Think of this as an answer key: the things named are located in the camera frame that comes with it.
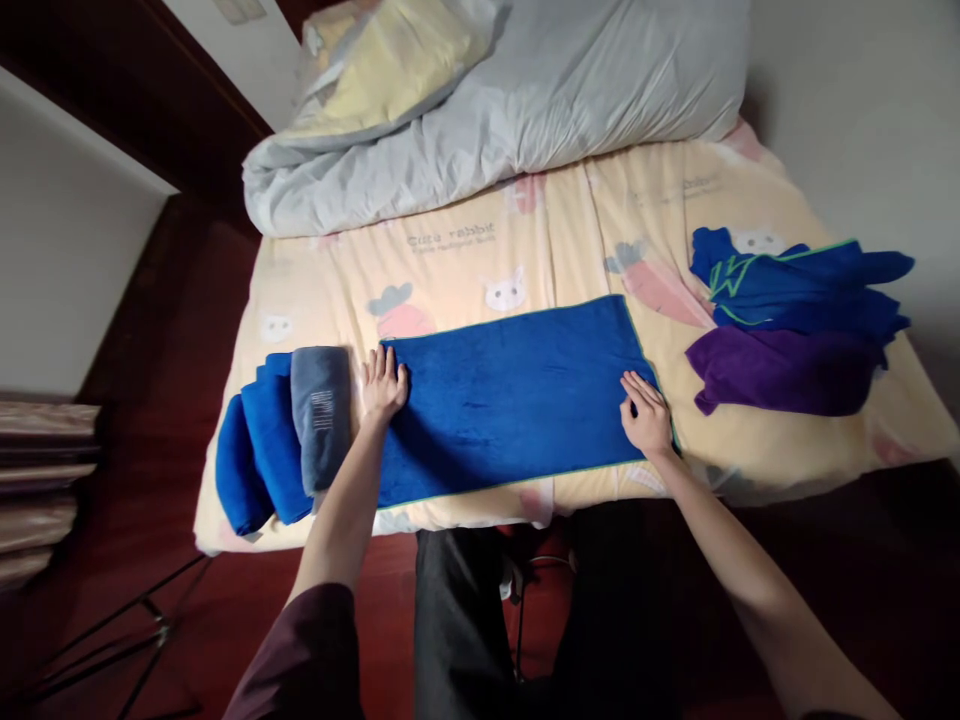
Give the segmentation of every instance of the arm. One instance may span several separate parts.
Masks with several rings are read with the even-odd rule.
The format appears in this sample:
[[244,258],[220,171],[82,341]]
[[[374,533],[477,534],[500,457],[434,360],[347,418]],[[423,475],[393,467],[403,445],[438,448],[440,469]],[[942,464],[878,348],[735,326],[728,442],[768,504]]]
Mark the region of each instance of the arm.
[[899,718],[760,544],[677,457],[671,445],[670,413],[660,394],[636,373],[625,373],[620,382],[627,392],[620,406],[624,431],[654,464],[676,500],[730,596],[787,716],[830,710],[865,720]]
[[380,463],[387,427],[407,401],[407,368],[394,372],[393,348],[370,351],[363,364],[363,403],[367,414],[360,433],[340,466],[320,505],[303,548],[297,577],[287,599],[323,583],[339,583],[354,590],[380,494]]

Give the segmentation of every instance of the purple towel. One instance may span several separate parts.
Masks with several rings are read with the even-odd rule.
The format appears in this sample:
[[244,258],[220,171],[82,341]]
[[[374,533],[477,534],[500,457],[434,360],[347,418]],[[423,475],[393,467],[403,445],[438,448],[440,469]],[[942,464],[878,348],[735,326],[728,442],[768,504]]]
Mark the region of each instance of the purple towel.
[[704,415],[733,403],[841,417],[863,407],[883,352],[849,333],[745,332],[728,325],[697,340],[687,358],[705,385],[696,397]]

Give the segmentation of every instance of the curtain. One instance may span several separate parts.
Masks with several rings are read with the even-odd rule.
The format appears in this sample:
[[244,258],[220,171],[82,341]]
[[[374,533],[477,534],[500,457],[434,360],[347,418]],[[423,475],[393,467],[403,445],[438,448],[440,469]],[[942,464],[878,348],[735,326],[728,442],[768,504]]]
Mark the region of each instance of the curtain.
[[71,486],[96,468],[98,412],[0,401],[0,592],[43,570],[73,527]]

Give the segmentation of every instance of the dark sleeve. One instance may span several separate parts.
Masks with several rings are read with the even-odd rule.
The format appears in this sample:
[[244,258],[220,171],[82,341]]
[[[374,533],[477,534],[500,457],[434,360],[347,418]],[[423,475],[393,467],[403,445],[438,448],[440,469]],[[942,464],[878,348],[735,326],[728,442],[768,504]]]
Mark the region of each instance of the dark sleeve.
[[312,587],[283,609],[224,714],[305,717],[363,718],[353,593],[343,585]]

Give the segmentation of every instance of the red wooden floor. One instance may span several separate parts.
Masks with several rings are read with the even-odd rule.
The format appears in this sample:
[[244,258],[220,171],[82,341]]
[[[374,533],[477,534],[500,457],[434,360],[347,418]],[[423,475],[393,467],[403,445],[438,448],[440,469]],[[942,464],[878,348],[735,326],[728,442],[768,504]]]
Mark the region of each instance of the red wooden floor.
[[[7,682],[29,676],[47,653],[195,553],[193,508],[256,247],[196,209],[166,218],[161,234],[166,250],[132,288],[134,330],[107,357],[112,374],[92,384],[113,402],[101,468],[80,488],[81,518],[48,572],[0,598]],[[960,717],[957,508],[949,474],[923,466],[741,516],[901,711]],[[671,643],[637,651],[671,664],[689,718],[778,717],[729,604],[669,503],[650,503],[647,535],[649,545],[637,551],[658,559],[670,600],[668,613],[652,621],[667,625]],[[363,702],[372,720],[412,714],[414,552],[410,536],[375,539],[357,592]],[[192,697],[204,705],[202,717],[219,717],[283,604],[297,560],[297,552],[216,558],[132,717],[171,712]],[[188,581],[161,593],[162,607],[172,608]],[[563,567],[544,569],[529,592],[528,676],[549,672],[569,581]],[[506,612],[515,638],[516,610]],[[132,613],[117,631],[148,621]],[[145,660],[64,692],[34,716],[115,716]]]

